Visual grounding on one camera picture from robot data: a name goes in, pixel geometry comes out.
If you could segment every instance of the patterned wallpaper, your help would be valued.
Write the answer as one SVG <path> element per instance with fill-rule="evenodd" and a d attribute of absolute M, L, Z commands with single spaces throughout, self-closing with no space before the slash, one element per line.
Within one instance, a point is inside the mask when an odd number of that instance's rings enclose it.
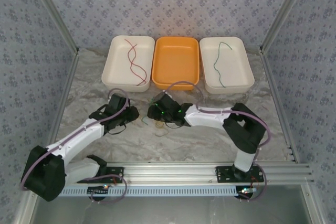
<path fill-rule="evenodd" d="M 260 45 L 283 0 L 53 0 L 78 47 L 120 34 L 237 36 Z"/>
<path fill-rule="evenodd" d="M 40 0 L 0 0 L 0 223 L 12 223 L 29 151 L 46 141 L 72 53 Z"/>
<path fill-rule="evenodd" d="M 336 223 L 336 0 L 297 0 L 267 52 L 303 162 Z"/>

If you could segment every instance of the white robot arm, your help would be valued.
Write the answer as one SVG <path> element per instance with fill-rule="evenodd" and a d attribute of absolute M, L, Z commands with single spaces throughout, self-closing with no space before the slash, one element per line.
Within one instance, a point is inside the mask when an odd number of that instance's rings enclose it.
<path fill-rule="evenodd" d="M 232 108 L 220 110 L 203 108 L 191 103 L 179 105 L 165 92 L 161 92 L 153 101 L 153 105 L 148 110 L 148 118 L 165 123 L 175 123 L 178 126 L 203 125 L 225 130 L 239 149 L 234 168 L 243 173 L 250 170 L 266 129 L 248 116 L 230 113 L 230 111 L 236 111 L 257 118 L 244 104 L 236 103 Z M 245 122 L 244 126 L 238 123 L 241 121 Z"/>
<path fill-rule="evenodd" d="M 126 101 L 126 98 L 114 94 L 109 104 L 93 112 L 84 124 L 71 134 L 45 148 L 41 146 L 33 148 L 22 176 L 24 187 L 46 201 L 51 201 L 65 186 L 97 176 L 102 168 L 101 163 L 106 163 L 102 159 L 90 155 L 79 162 L 70 163 L 70 161 L 86 146 L 107 134 L 111 129 L 117 126 L 126 127 L 127 123 L 139 117 L 136 107 L 130 104 L 122 110 Z"/>

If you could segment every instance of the marble surface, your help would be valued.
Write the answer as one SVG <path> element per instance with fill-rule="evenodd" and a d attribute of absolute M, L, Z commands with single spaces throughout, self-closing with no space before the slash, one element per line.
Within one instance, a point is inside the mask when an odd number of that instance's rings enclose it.
<path fill-rule="evenodd" d="M 108 89 L 101 82 L 106 61 L 106 52 L 79 50 L 79 62 L 62 117 L 57 140 L 80 126 L 88 115 L 108 102 Z M 199 87 L 205 100 L 200 105 L 216 108 L 233 106 L 236 102 L 246 104 L 271 129 L 272 139 L 262 148 L 258 160 L 290 160 L 288 145 L 282 132 L 274 101 L 265 76 L 261 58 L 248 55 L 255 77 L 255 84 L 247 92 L 232 95 L 209 94 L 204 89 L 203 77 Z M 225 131 L 198 126 L 180 129 L 157 129 L 155 121 L 141 117 L 146 115 L 152 97 L 160 92 L 154 83 L 144 93 L 130 93 L 131 103 L 139 110 L 140 117 L 127 125 L 119 135 L 106 134 L 87 146 L 76 159 L 95 154 L 107 161 L 234 161 L 237 147 Z M 196 91 L 172 91 L 177 102 L 195 103 L 199 98 Z"/>

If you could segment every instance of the red wire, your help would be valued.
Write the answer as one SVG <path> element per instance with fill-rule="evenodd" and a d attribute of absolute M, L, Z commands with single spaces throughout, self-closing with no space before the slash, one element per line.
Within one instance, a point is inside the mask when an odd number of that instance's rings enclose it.
<path fill-rule="evenodd" d="M 257 190 L 258 190 L 259 189 L 259 181 L 257 180 L 257 178 L 255 176 L 252 176 L 252 175 L 251 175 L 251 179 L 255 180 L 258 183 L 258 187 L 257 187 Z"/>
<path fill-rule="evenodd" d="M 128 53 L 127 53 L 127 57 L 128 57 L 128 60 L 129 60 L 130 63 L 131 63 L 131 66 L 130 66 L 130 70 L 131 70 L 131 72 L 132 72 L 135 76 L 139 77 L 139 78 L 142 80 L 139 84 L 137 84 L 137 86 L 139 86 L 139 85 L 141 85 L 143 82 L 146 83 L 147 72 L 146 72 L 146 70 L 144 70 L 141 66 L 139 66 L 139 65 L 137 65 L 137 64 L 135 64 L 135 63 L 133 63 L 134 60 L 135 60 L 135 58 L 136 58 L 136 56 L 137 56 L 137 53 L 136 53 L 136 50 L 135 50 L 135 47 L 137 46 L 137 44 L 132 45 L 132 43 L 130 43 L 127 39 L 125 39 L 125 40 L 126 40 L 126 41 L 128 42 L 128 44 L 130 44 L 131 47 L 132 47 L 132 48 L 128 51 Z M 131 58 L 130 58 L 130 52 L 131 52 L 132 50 L 134 50 L 134 58 L 131 60 Z M 142 69 L 142 71 L 145 72 L 145 79 L 143 79 L 140 75 L 136 74 L 136 73 L 133 71 L 133 69 L 132 69 L 132 66 L 133 66 L 133 65 L 136 66 L 136 67 L 138 67 L 138 68 L 140 68 L 140 69 Z"/>

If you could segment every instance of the green string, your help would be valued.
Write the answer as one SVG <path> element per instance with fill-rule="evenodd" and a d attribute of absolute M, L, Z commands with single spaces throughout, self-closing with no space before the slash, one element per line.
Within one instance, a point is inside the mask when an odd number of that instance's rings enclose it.
<path fill-rule="evenodd" d="M 215 65 L 216 65 L 216 63 L 218 62 L 218 59 L 219 59 L 219 54 L 220 54 L 220 46 L 221 46 L 221 44 L 225 44 L 225 45 L 227 45 L 231 50 L 232 50 L 232 48 L 231 48 L 231 46 L 229 46 L 227 43 L 225 43 L 225 42 L 220 42 L 219 43 L 219 45 L 218 45 L 218 56 L 217 56 L 217 59 L 216 59 L 216 61 L 215 61 L 215 63 L 214 63 L 214 69 L 217 71 L 217 73 L 219 74 L 219 82 L 221 83 L 221 85 L 222 85 L 222 87 L 223 88 L 225 88 L 225 86 L 222 84 L 222 81 L 221 81 L 221 73 L 218 71 L 218 69 L 215 67 Z"/>

